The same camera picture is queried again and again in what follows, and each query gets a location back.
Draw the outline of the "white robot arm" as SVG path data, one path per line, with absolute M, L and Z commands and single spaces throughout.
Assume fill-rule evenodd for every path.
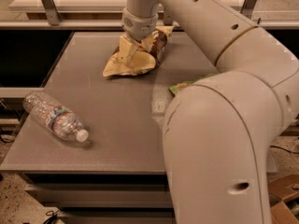
M 298 115 L 298 61 L 220 0 L 127 0 L 122 26 L 146 37 L 162 6 L 218 69 L 164 116 L 164 165 L 177 224 L 272 224 L 268 149 Z

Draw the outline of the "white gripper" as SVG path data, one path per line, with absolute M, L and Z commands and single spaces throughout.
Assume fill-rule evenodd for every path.
M 158 14 L 150 18 L 139 18 L 126 7 L 122 12 L 122 28 L 135 40 L 142 40 L 141 47 L 147 52 L 158 49 L 159 32 L 154 31 Z M 129 62 L 137 50 L 135 42 L 126 35 L 120 37 L 120 58 L 122 62 Z

